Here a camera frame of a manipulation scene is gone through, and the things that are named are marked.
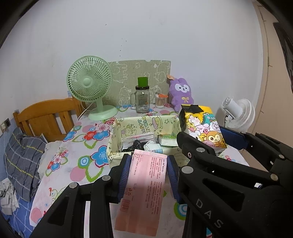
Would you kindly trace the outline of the colourful cartoon tissue pack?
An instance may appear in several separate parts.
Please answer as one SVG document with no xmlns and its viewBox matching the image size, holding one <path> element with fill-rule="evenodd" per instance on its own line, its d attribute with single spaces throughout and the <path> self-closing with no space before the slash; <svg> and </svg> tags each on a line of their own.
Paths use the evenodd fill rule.
<svg viewBox="0 0 293 238">
<path fill-rule="evenodd" d="M 217 155 L 227 148 L 218 121 L 210 107 L 182 104 L 179 121 L 183 132 L 212 147 Z"/>
</svg>

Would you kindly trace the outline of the yellow cartoon fabric storage box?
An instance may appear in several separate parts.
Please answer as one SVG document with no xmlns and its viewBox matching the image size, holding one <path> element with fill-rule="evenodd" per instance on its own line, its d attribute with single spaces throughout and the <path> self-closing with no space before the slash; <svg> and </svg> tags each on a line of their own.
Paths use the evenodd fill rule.
<svg viewBox="0 0 293 238">
<path fill-rule="evenodd" d="M 160 134 L 171 134 L 176 136 L 181 132 L 180 122 L 177 115 L 154 115 L 134 116 L 118 118 L 114 121 L 110 131 L 107 146 L 107 157 L 111 167 L 118 166 L 125 152 L 122 152 L 122 138 L 153 132 L 154 139 Z"/>
</svg>

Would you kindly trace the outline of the floral tablecloth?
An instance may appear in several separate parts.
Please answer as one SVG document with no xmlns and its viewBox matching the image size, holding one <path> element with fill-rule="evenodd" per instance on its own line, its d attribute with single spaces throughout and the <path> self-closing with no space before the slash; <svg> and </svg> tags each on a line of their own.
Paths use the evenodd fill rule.
<svg viewBox="0 0 293 238">
<path fill-rule="evenodd" d="M 106 150 L 110 131 L 116 119 L 172 114 L 178 116 L 178 113 L 170 106 L 158 109 L 151 105 L 150 111 L 146 114 L 137 114 L 135 109 L 129 106 L 120 106 L 117 115 L 108 120 L 94 122 L 87 116 L 81 118 L 66 135 L 47 166 L 32 203 L 29 215 L 30 225 L 33 228 L 37 226 L 71 182 L 84 185 L 109 174 L 111 166 Z M 160 223 L 155 237 L 182 237 L 185 221 L 175 216 L 175 203 L 166 175 Z"/>
</svg>

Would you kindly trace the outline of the crumpled white cloth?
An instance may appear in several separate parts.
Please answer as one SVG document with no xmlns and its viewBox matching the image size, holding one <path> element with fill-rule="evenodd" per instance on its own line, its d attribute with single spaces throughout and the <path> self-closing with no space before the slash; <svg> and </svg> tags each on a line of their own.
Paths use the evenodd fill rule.
<svg viewBox="0 0 293 238">
<path fill-rule="evenodd" d="M 8 178 L 1 181 L 0 186 L 1 211 L 11 216 L 19 208 L 16 190 Z"/>
</svg>

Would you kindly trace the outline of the black plastic bag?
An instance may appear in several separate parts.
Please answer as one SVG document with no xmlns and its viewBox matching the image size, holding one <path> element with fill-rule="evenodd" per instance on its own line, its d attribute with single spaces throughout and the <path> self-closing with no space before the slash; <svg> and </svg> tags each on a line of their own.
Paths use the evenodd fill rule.
<svg viewBox="0 0 293 238">
<path fill-rule="evenodd" d="M 139 140 L 135 140 L 132 146 L 123 149 L 122 152 L 134 152 L 135 149 L 144 150 L 144 145 L 146 142 L 140 142 Z"/>
</svg>

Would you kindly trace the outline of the beige door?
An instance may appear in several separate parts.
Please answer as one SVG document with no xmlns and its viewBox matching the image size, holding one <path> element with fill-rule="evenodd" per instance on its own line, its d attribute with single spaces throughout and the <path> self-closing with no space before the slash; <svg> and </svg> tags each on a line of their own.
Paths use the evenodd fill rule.
<svg viewBox="0 0 293 238">
<path fill-rule="evenodd" d="M 249 132 L 262 133 L 292 146 L 292 90 L 274 23 L 277 19 L 253 1 L 263 46 L 261 86 Z"/>
</svg>

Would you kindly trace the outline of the white wipes packet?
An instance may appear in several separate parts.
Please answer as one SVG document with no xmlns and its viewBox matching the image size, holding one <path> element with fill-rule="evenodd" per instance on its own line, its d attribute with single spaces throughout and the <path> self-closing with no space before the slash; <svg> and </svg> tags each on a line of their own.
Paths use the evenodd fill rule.
<svg viewBox="0 0 293 238">
<path fill-rule="evenodd" d="M 161 146 L 165 147 L 177 147 L 177 138 L 171 134 L 160 134 L 158 135 L 158 142 Z"/>
</svg>

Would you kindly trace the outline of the wooden bed headboard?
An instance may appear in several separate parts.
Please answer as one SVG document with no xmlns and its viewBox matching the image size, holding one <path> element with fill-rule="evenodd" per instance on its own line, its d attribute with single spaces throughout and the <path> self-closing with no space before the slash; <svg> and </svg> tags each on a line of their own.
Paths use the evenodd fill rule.
<svg viewBox="0 0 293 238">
<path fill-rule="evenodd" d="M 73 128 L 72 112 L 82 113 L 85 103 L 75 99 L 54 99 L 41 101 L 14 112 L 16 126 L 28 136 L 41 136 L 49 142 L 61 141 Z"/>
</svg>

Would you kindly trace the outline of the wall power outlet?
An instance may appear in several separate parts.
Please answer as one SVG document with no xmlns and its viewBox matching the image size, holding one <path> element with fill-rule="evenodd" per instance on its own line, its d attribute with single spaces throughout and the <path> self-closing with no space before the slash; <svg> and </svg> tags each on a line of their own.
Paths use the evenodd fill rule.
<svg viewBox="0 0 293 238">
<path fill-rule="evenodd" d="M 4 133 L 10 127 L 10 119 L 7 118 L 3 123 L 0 124 L 1 132 Z"/>
</svg>

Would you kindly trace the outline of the pink paper envelope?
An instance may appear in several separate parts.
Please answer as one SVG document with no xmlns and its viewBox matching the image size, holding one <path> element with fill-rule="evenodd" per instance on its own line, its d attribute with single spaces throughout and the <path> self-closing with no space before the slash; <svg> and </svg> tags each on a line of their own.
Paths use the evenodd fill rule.
<svg viewBox="0 0 293 238">
<path fill-rule="evenodd" d="M 134 151 L 116 217 L 116 230 L 156 236 L 166 168 L 166 155 L 137 149 Z"/>
</svg>

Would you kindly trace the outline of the white floor fan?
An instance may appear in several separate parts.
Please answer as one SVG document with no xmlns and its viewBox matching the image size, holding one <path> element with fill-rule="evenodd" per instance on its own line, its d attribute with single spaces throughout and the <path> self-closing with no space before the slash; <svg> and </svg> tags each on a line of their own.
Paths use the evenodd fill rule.
<svg viewBox="0 0 293 238">
<path fill-rule="evenodd" d="M 255 108 L 248 99 L 235 101 L 227 97 L 222 108 L 227 113 L 225 127 L 237 132 L 247 132 L 255 118 Z"/>
</svg>

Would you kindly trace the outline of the cotton swab container orange lid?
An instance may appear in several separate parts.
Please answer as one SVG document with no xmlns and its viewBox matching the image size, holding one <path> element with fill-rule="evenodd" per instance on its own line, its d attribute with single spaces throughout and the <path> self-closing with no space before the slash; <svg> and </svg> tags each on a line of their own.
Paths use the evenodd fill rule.
<svg viewBox="0 0 293 238">
<path fill-rule="evenodd" d="M 156 93 L 155 94 L 155 106 L 157 108 L 163 108 L 168 103 L 168 95 Z"/>
</svg>

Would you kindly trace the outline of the green desk fan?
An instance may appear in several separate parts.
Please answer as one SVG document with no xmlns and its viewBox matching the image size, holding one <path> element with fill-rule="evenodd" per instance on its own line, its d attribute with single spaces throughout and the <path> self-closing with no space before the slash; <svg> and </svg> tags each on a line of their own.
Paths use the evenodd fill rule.
<svg viewBox="0 0 293 238">
<path fill-rule="evenodd" d="M 76 60 L 68 70 L 66 84 L 71 95 L 85 103 L 96 103 L 88 114 L 92 121 L 114 117 L 115 106 L 104 105 L 102 99 L 111 88 L 113 80 L 110 65 L 102 58 L 87 55 Z"/>
</svg>

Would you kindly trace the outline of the white blanket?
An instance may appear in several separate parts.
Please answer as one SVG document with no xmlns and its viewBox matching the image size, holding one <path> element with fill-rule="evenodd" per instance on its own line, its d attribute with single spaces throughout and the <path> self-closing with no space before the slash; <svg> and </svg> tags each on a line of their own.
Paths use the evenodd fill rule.
<svg viewBox="0 0 293 238">
<path fill-rule="evenodd" d="M 53 158 L 53 156 L 58 151 L 61 143 L 62 143 L 62 141 L 57 140 L 54 142 L 49 142 L 45 145 L 45 151 L 42 154 L 42 157 L 40 159 L 39 168 L 38 168 L 38 173 L 39 173 L 40 179 L 42 179 L 43 176 L 45 175 L 45 171 L 47 169 L 47 166 L 48 166 L 49 162 L 51 161 L 51 159 Z"/>
</svg>

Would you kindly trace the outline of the purple plush bunny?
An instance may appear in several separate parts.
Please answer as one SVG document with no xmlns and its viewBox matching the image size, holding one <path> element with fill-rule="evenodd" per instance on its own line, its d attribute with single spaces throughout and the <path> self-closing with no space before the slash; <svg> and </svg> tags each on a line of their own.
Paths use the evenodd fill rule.
<svg viewBox="0 0 293 238">
<path fill-rule="evenodd" d="M 169 95 L 176 112 L 180 112 L 182 104 L 194 104 L 191 88 L 184 78 L 170 79 Z"/>
</svg>

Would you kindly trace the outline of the blue grid bedsheet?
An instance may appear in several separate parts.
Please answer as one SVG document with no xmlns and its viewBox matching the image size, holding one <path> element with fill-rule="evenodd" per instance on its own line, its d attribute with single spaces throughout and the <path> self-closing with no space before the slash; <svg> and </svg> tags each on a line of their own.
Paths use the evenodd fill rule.
<svg viewBox="0 0 293 238">
<path fill-rule="evenodd" d="M 9 231 L 12 231 L 17 237 L 30 237 L 34 228 L 30 225 L 29 215 L 32 207 L 32 201 L 26 202 L 17 196 L 19 208 L 17 208 L 12 215 L 5 215 L 1 211 L 1 215 L 8 225 Z"/>
</svg>

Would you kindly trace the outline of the clear zip bags pack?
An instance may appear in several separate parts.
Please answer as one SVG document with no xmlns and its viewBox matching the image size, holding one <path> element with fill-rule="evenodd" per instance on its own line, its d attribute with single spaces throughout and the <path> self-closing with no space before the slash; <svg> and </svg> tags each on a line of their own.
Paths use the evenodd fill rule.
<svg viewBox="0 0 293 238">
<path fill-rule="evenodd" d="M 135 142 L 135 140 L 139 140 L 140 142 L 154 140 L 154 133 L 148 132 L 139 135 L 128 136 L 121 139 L 123 147 L 130 147 Z"/>
</svg>

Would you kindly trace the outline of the grey plaid pillow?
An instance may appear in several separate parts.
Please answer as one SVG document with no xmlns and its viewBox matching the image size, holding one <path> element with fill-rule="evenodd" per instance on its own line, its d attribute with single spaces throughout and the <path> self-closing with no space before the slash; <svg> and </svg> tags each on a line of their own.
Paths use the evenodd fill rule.
<svg viewBox="0 0 293 238">
<path fill-rule="evenodd" d="M 27 202 L 34 197 L 41 180 L 38 168 L 45 145 L 46 142 L 42 137 L 26 135 L 17 127 L 4 152 L 8 178 L 17 195 Z"/>
</svg>

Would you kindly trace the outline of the green cartoon cardboard panel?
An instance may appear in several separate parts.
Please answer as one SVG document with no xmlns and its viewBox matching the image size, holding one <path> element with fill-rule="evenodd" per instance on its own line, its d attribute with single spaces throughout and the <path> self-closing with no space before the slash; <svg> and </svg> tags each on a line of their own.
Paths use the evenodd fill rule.
<svg viewBox="0 0 293 238">
<path fill-rule="evenodd" d="M 103 97 L 105 105 L 124 106 L 130 104 L 139 77 L 147 77 L 151 104 L 156 93 L 168 94 L 171 62 L 168 60 L 122 60 L 109 62 L 113 81 L 110 90 Z"/>
</svg>

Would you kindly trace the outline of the glass mason jar mug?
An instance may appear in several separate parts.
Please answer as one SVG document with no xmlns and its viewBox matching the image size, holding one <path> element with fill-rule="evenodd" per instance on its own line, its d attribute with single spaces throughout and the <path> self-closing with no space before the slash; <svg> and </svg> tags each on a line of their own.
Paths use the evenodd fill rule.
<svg viewBox="0 0 293 238">
<path fill-rule="evenodd" d="M 139 114 L 145 114 L 150 109 L 149 81 L 148 77 L 138 77 L 135 92 L 131 94 L 130 102 Z"/>
</svg>

